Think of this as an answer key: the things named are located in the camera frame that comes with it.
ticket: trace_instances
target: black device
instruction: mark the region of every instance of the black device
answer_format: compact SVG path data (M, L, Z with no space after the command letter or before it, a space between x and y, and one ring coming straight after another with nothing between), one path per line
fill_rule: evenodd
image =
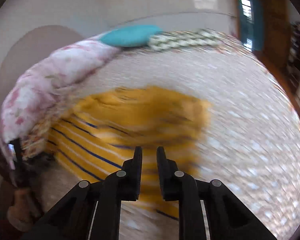
M275 240L271 232L220 181L203 182L179 171L175 161L157 148L161 193L165 201L179 201L179 239L205 240L200 200L204 201L212 240ZM122 170L104 181L80 181L52 207L21 240L117 240L121 201L138 200L142 148Z

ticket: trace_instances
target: turquoise pillow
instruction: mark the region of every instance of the turquoise pillow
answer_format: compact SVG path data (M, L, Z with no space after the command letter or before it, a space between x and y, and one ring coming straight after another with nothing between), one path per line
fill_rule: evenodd
M161 32L162 29L156 25L134 25L111 31L102 36L100 41L114 47L142 47L147 45L152 35Z

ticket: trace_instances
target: yellow fabric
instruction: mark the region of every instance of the yellow fabric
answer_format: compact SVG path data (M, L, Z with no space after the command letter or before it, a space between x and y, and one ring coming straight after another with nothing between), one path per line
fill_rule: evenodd
M151 86L118 88L90 95L49 131L47 150L82 179L96 182L119 170L143 148L141 191L135 204L178 217L178 205L162 200L156 148L179 169L195 175L195 141L209 120L209 103L181 93Z

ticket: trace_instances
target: teal cushion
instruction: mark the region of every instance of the teal cushion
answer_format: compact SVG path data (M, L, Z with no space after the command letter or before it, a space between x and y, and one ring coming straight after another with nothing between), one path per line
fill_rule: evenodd
M114 47L142 47L146 46L152 35L162 30L156 25L134 25L111 31L100 38L104 44Z

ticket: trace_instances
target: pillow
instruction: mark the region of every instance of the pillow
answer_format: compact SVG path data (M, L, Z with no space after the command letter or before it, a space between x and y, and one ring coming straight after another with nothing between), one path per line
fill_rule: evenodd
M113 47L142 47L147 45L152 35L160 32L162 30L156 25L134 25L111 31L100 41Z

